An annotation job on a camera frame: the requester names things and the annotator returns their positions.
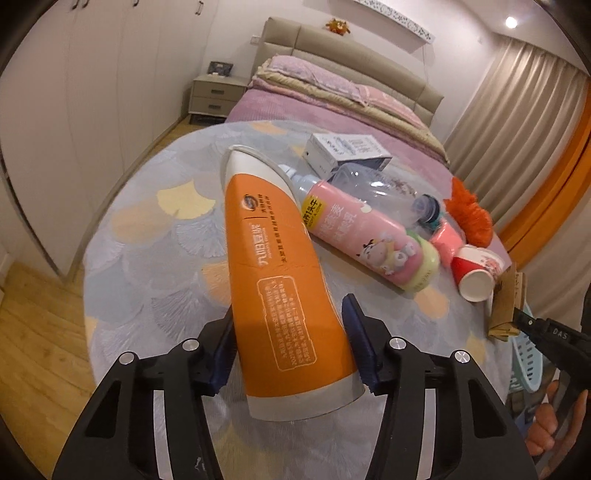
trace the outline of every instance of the table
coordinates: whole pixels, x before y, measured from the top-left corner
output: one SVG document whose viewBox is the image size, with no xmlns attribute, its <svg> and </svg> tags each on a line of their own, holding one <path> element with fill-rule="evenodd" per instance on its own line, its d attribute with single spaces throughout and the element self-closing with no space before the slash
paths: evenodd
<svg viewBox="0 0 591 480">
<path fill-rule="evenodd" d="M 233 144 L 254 147 L 311 173 L 301 159 L 312 132 L 290 121 L 224 124 L 180 138 L 146 163 L 117 196 L 85 256 L 85 315 L 90 361 L 99 382 L 124 351 L 161 355 L 223 317 L 230 303 L 219 161 Z M 507 343 L 485 338 L 482 305 L 463 300 L 444 269 L 415 297 L 382 282 L 356 262 L 314 242 L 333 298 L 355 293 L 367 315 L 423 351 L 465 349 L 505 398 L 511 376 Z M 434 431 L 428 395 L 426 439 Z M 226 480 L 365 477 L 385 398 L 366 392 L 323 417 L 292 423 L 250 418 L 239 362 L 229 384 L 204 399 Z M 171 478 L 163 399 L 155 397 L 155 431 L 162 479 Z M 425 440 L 420 475 L 430 472 Z"/>
</svg>

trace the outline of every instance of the white box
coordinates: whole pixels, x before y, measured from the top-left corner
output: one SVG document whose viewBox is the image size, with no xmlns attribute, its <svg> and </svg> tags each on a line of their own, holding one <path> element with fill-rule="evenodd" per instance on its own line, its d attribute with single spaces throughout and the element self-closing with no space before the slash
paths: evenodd
<svg viewBox="0 0 591 480">
<path fill-rule="evenodd" d="M 381 171 L 392 160 L 392 155 L 373 135 L 313 134 L 304 150 L 304 159 L 326 180 L 347 162 Z"/>
</svg>

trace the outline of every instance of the photo frame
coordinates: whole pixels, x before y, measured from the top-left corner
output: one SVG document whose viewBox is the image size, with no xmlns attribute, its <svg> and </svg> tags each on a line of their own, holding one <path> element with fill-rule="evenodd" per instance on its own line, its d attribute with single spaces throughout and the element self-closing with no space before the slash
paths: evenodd
<svg viewBox="0 0 591 480">
<path fill-rule="evenodd" d="M 209 62 L 209 68 L 207 69 L 207 73 L 209 75 L 218 74 L 222 77 L 229 77 L 233 66 L 233 63 L 225 63 L 223 61 L 211 61 Z"/>
</svg>

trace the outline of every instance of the stuffed toy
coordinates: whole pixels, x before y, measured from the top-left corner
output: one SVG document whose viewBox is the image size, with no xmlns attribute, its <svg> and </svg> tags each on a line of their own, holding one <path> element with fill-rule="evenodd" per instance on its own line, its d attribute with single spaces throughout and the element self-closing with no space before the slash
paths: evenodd
<svg viewBox="0 0 591 480">
<path fill-rule="evenodd" d="M 346 33 L 351 33 L 345 20 L 337 20 L 336 18 L 333 18 L 326 24 L 326 26 L 331 32 L 338 33 L 341 36 L 344 36 Z"/>
<path fill-rule="evenodd" d="M 464 230 L 468 244 L 482 248 L 491 244 L 494 234 L 491 214 L 478 205 L 476 195 L 460 179 L 452 178 L 452 198 L 443 201 L 447 212 Z"/>
</svg>

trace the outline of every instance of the human hand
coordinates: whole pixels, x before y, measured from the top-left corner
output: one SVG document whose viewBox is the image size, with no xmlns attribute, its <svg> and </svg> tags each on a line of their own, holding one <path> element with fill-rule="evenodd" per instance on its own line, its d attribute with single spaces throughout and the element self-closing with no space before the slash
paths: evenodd
<svg viewBox="0 0 591 480">
<path fill-rule="evenodd" d="M 552 401 L 558 390 L 558 381 L 554 381 L 548 387 L 548 400 L 550 403 L 544 403 L 539 406 L 535 412 L 535 422 L 527 433 L 525 444 L 531 456 L 542 455 L 554 449 L 555 454 L 550 459 L 548 465 L 540 473 L 540 479 L 544 479 L 559 466 L 564 460 L 570 449 L 574 446 L 581 432 L 583 420 L 587 412 L 587 400 L 589 398 L 588 390 L 581 393 L 574 405 L 573 420 L 566 436 L 562 440 L 555 441 L 552 435 L 558 429 L 558 420 L 556 412 L 552 408 Z"/>
</svg>

